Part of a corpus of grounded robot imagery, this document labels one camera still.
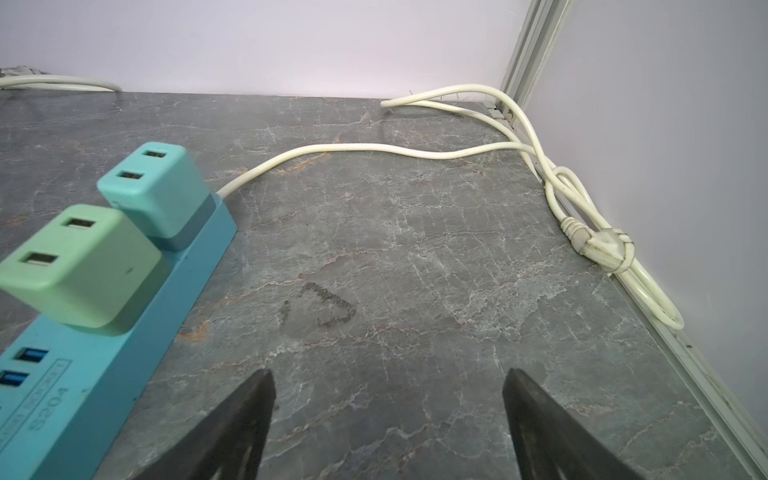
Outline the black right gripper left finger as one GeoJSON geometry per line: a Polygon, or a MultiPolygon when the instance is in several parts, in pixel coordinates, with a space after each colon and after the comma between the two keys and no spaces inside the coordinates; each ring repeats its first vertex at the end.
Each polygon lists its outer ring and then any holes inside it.
{"type": "Polygon", "coordinates": [[[276,387],[259,369],[138,479],[255,479],[269,432],[276,387]]]}

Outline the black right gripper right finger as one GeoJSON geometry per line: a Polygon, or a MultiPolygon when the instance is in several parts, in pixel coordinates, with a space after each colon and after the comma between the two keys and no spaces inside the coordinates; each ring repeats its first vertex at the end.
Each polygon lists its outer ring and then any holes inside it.
{"type": "Polygon", "coordinates": [[[523,479],[638,479],[525,371],[512,368],[503,401],[523,479]]]}

